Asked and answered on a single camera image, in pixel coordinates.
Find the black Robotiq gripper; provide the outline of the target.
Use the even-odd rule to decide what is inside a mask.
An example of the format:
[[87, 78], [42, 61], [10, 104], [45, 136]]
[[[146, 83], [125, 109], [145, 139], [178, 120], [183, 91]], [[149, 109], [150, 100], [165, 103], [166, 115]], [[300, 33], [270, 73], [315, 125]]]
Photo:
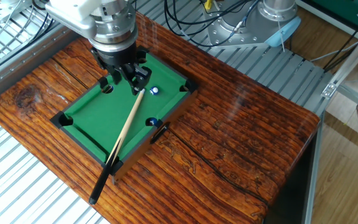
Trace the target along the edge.
[[[122, 80], [121, 75], [129, 83], [133, 95], [137, 95], [148, 84], [152, 71], [148, 67], [136, 64], [137, 46], [114, 49], [113, 45], [99, 45], [90, 49], [91, 54], [102, 70], [107, 70], [115, 85]], [[121, 74], [114, 68], [121, 66]]]

